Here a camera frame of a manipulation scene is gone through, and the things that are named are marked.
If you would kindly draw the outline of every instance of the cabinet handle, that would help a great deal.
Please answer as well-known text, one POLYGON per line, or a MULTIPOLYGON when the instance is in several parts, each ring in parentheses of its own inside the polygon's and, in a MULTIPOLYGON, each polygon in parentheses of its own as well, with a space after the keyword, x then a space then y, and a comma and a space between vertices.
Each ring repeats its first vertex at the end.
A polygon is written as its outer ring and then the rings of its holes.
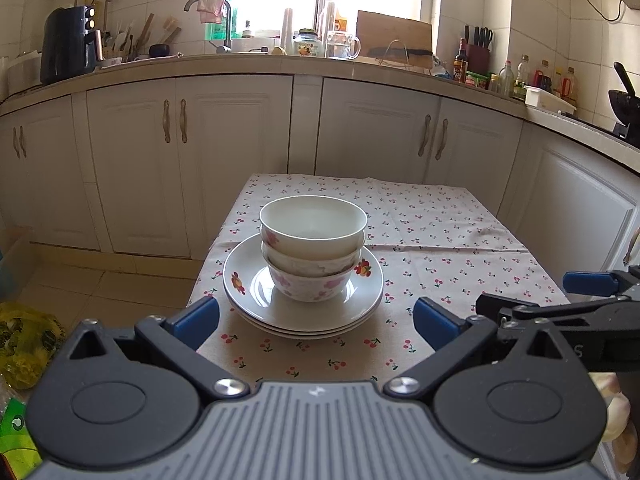
POLYGON ((187 143, 187 101, 180 101, 180 131, 182 132, 182 142, 187 143))
POLYGON ((631 261, 631 251, 634 250, 634 246, 638 241, 638 237, 640 237, 640 227, 636 229, 636 232, 631 237, 631 240, 629 240, 629 248, 626 250, 625 257, 622 260, 622 263, 625 264, 625 267, 628 266, 629 261, 631 261))
POLYGON ((20 147, 22 148, 24 158, 27 158, 27 150, 24 149, 24 133, 22 132, 22 126, 20 126, 20 147))
POLYGON ((164 113, 162 114, 162 128, 164 129, 164 142, 171 142, 169 135, 169 99, 164 100, 164 113))
POLYGON ((18 145, 16 144, 17 139, 15 138, 15 126, 14 126, 14 150, 15 150, 15 155, 17 155, 18 158, 20 158, 20 150, 18 150, 18 145))
POLYGON ((436 160, 440 160, 444 147, 447 145, 447 127, 448 126, 449 126, 449 120, 444 119, 444 121, 442 121, 442 140, 440 141, 440 147, 436 152, 436 160))
POLYGON ((429 125, 431 124, 431 116, 427 114, 424 117, 424 135, 422 136, 422 144, 420 145, 420 149, 418 150, 418 156, 424 155, 424 149, 427 146, 429 140, 429 125))

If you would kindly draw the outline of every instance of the yellow bag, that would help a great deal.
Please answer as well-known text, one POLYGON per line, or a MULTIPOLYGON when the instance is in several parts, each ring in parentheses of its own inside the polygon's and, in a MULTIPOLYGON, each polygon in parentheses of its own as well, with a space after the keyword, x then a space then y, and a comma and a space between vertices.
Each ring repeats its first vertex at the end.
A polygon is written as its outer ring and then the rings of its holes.
POLYGON ((64 340, 55 316, 14 301, 0 303, 0 373, 9 386, 34 386, 64 340))

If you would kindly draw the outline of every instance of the cherry print tablecloth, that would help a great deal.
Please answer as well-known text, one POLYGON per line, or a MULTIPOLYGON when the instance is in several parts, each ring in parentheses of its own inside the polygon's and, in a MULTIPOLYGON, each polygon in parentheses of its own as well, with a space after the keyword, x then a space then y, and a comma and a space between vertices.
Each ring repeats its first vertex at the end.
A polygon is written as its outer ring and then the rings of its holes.
POLYGON ((464 318, 482 292, 542 305, 566 302, 529 251, 466 189, 256 174, 210 248, 190 303, 203 295, 218 300, 220 324, 199 352, 249 384, 295 378, 382 385, 433 352, 414 329, 417 298, 433 298, 464 318), (369 217, 366 245, 382 265, 383 299, 367 322, 342 336, 295 341, 269 335, 243 320, 224 291, 225 259, 257 233, 260 208, 295 194, 343 198, 369 217))

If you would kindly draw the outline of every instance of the faucet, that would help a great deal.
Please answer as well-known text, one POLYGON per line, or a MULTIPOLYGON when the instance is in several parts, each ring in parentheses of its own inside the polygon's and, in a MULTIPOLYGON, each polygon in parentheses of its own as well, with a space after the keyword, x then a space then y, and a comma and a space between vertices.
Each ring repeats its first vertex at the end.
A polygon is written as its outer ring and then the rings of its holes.
MULTIPOLYGON (((189 9, 191 9, 191 6, 197 1, 198 0, 187 1, 187 3, 184 4, 184 11, 189 12, 189 9)), ((223 4, 226 9, 225 41, 223 41, 222 46, 216 47, 216 52, 218 54, 231 52, 231 3, 229 3, 229 0, 223 0, 223 4)))

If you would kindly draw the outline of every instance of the screw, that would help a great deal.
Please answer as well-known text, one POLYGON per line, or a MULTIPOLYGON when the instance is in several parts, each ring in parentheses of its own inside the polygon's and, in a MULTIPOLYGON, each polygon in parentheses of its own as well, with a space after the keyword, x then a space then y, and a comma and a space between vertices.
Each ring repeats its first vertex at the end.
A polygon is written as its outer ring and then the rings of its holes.
POLYGON ((223 397, 233 397, 244 392, 246 386, 238 379, 226 378, 216 381, 213 389, 223 397))
POLYGON ((396 377, 389 381, 389 389, 400 395, 413 394, 420 388, 420 383, 413 377, 396 377))

